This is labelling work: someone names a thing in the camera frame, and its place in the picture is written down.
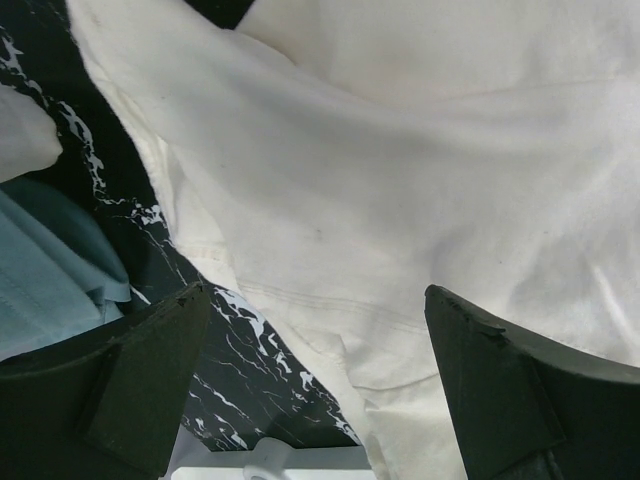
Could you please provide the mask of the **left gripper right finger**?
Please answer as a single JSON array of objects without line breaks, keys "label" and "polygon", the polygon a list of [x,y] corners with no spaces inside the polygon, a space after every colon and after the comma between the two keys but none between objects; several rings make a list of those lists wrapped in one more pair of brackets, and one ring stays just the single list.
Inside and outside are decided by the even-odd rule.
[{"label": "left gripper right finger", "polygon": [[638,478],[638,368],[436,285],[426,289],[425,318],[468,478]]}]

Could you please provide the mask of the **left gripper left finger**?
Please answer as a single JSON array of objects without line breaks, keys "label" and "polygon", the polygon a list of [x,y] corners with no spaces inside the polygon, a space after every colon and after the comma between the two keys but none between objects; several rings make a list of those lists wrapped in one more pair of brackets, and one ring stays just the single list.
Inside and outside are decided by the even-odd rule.
[{"label": "left gripper left finger", "polygon": [[209,317],[195,283],[2,361],[2,478],[164,476]]}]

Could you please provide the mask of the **white t shirt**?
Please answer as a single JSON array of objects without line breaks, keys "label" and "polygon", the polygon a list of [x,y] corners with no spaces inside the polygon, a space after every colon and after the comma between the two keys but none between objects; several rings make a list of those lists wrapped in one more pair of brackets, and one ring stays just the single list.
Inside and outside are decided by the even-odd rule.
[{"label": "white t shirt", "polygon": [[71,1],[175,248],[337,399],[380,479],[460,479],[443,286],[639,362],[635,1]]}]

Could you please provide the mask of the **teal t shirt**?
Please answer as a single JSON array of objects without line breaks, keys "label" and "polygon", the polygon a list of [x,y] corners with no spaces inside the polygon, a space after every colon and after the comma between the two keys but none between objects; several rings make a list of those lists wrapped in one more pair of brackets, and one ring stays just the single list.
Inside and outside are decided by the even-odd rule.
[{"label": "teal t shirt", "polygon": [[1,186],[1,357],[121,318],[129,277],[94,218],[54,188]]}]

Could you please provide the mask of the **metal clothes rack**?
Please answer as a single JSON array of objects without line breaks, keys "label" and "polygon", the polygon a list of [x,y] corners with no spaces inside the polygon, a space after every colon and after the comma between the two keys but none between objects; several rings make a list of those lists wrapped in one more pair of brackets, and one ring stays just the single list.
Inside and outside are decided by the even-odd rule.
[{"label": "metal clothes rack", "polygon": [[295,449],[263,438],[250,451],[192,455],[171,473],[172,479],[349,480],[373,479],[360,447]]}]

